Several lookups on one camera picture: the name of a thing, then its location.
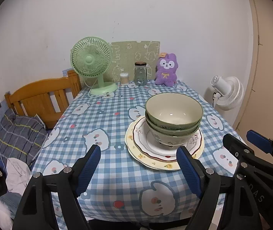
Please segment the white standing fan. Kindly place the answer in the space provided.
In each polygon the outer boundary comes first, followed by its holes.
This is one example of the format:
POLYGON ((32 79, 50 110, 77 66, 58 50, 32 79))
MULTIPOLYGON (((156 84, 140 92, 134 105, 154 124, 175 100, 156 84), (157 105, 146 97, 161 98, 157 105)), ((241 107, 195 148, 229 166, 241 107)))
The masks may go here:
POLYGON ((217 105, 221 110, 230 111, 241 103, 244 98, 244 87, 235 76, 223 78, 214 76, 211 86, 215 90, 213 95, 213 106, 217 105))

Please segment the purple plush bunny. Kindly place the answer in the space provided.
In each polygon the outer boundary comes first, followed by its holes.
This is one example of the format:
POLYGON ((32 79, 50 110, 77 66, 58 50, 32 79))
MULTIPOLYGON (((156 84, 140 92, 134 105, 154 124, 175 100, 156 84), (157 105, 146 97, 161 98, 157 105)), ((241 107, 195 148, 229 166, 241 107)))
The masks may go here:
POLYGON ((177 57, 174 53, 162 53, 156 64, 156 85, 174 86, 177 75, 176 71, 179 67, 177 57))

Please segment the green desk fan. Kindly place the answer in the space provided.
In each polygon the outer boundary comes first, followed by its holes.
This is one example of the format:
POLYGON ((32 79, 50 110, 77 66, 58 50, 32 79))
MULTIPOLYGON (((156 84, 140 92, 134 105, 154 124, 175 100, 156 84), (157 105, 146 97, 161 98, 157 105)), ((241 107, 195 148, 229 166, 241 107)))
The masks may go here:
POLYGON ((90 95, 106 96, 117 90, 115 83, 103 78, 112 63, 112 50, 105 40, 94 36, 79 40, 71 49, 70 62, 79 75, 96 78, 90 95))

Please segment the large scalloped yellow floral plate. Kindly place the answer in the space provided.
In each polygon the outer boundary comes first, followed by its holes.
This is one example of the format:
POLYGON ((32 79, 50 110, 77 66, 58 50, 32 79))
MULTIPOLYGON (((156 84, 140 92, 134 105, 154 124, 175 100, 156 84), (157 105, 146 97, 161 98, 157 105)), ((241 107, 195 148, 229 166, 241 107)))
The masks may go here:
POLYGON ((177 147, 169 147, 156 141, 144 116, 129 125, 125 143, 130 155, 148 168, 164 171, 180 170, 176 156, 177 147))

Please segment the glass jar with black lid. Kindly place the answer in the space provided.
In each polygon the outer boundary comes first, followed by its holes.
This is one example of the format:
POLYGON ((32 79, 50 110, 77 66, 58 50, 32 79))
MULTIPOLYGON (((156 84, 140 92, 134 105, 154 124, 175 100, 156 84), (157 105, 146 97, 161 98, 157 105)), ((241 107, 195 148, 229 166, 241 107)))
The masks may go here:
POLYGON ((138 61, 134 64, 134 82, 138 86, 147 84, 146 62, 138 61))

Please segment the wooden bed headboard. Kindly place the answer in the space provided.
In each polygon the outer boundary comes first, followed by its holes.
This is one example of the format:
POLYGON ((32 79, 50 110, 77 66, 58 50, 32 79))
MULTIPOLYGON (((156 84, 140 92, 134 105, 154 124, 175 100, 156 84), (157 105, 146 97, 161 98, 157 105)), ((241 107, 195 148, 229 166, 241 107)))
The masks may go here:
POLYGON ((27 84, 13 94, 6 92, 7 106, 19 116, 38 115, 47 129, 52 129, 69 107, 66 90, 75 98, 82 89, 79 75, 69 70, 67 77, 39 80, 27 84))

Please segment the beige door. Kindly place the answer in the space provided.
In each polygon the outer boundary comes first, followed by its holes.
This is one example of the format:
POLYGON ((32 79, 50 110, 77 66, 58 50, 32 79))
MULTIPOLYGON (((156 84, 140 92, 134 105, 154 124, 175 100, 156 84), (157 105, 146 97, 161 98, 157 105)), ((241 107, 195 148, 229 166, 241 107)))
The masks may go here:
POLYGON ((253 22, 252 62, 234 127, 243 138, 253 129, 273 139, 273 1, 249 3, 253 22))

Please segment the ceramic bowl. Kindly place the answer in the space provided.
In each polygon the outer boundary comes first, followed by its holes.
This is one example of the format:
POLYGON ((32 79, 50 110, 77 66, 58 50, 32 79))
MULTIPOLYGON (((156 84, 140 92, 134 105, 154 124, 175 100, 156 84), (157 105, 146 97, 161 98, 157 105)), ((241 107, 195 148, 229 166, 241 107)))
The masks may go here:
POLYGON ((203 115, 201 104, 190 96, 179 93, 161 93, 150 97, 145 110, 157 126, 185 129, 197 124, 203 115))
POLYGON ((173 136, 173 135, 167 135, 164 133, 160 133, 159 131, 155 130, 154 128, 152 128, 149 125, 148 125, 148 127, 149 127, 149 129, 156 141, 158 141, 159 143, 161 143, 163 145, 170 146, 170 147, 185 145, 186 143, 189 142, 190 139, 192 139, 192 137, 194 135, 196 135, 197 133, 200 132, 199 129, 197 129, 196 131, 194 131, 193 133, 191 133, 189 135, 173 136))
POLYGON ((185 129, 176 129, 175 127, 172 127, 172 126, 157 126, 156 124, 154 124, 151 121, 147 112, 145 113, 145 118, 146 118, 146 122, 148 123, 149 126, 151 126, 153 129, 159 131, 160 133, 163 133, 163 134, 169 135, 169 136, 190 135, 190 134, 194 133, 195 131, 197 131, 200 127, 200 122, 198 122, 194 126, 191 126, 189 128, 185 128, 185 129))

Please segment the grey plaid pillow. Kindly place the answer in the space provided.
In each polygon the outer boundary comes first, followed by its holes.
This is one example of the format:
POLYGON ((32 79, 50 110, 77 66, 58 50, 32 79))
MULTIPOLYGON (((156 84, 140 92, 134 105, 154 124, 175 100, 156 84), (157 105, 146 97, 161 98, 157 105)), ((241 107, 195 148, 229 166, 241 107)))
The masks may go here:
POLYGON ((31 167, 47 136, 38 116, 19 116, 9 108, 0 121, 0 158, 4 164, 16 158, 31 167))

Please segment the round yellow floral plate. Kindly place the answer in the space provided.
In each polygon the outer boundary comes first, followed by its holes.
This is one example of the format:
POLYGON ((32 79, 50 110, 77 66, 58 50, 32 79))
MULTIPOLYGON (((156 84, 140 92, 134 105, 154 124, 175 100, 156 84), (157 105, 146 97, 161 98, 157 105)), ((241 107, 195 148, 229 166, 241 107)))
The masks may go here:
POLYGON ((141 152, 137 147, 127 147, 131 156, 147 167, 161 170, 179 170, 176 156, 171 157, 170 160, 160 160, 158 158, 150 157, 141 152))

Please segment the green cartoon board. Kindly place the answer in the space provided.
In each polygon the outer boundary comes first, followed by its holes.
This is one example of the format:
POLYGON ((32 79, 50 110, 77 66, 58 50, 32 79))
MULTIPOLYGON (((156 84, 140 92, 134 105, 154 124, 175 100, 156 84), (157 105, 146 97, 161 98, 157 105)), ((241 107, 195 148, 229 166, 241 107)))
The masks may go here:
POLYGON ((156 73, 156 62, 160 54, 159 41, 125 41, 112 42, 112 63, 104 73, 105 81, 120 81, 120 73, 128 73, 129 80, 134 80, 134 64, 145 62, 147 78, 153 80, 156 73))

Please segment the white crumpled cloth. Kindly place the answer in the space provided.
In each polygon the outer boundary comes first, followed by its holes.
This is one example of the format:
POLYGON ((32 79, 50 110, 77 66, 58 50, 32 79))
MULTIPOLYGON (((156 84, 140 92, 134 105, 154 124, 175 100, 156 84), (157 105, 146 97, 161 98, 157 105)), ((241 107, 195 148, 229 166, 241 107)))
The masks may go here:
POLYGON ((6 171, 8 191, 22 196, 31 178, 31 171, 28 165, 17 158, 8 158, 6 171))

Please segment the small red white plate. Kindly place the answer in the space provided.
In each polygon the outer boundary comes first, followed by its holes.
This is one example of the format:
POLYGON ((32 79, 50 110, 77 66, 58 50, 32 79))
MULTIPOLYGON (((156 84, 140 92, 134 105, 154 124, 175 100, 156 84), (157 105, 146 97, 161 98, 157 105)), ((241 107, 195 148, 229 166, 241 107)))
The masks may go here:
POLYGON ((144 116, 135 121, 132 135, 135 145, 141 152, 165 162, 176 161, 177 149, 180 146, 184 146, 191 155, 201 154, 204 148, 204 138, 200 130, 187 137, 172 138, 170 142, 164 143, 163 138, 169 136, 154 132, 144 116))

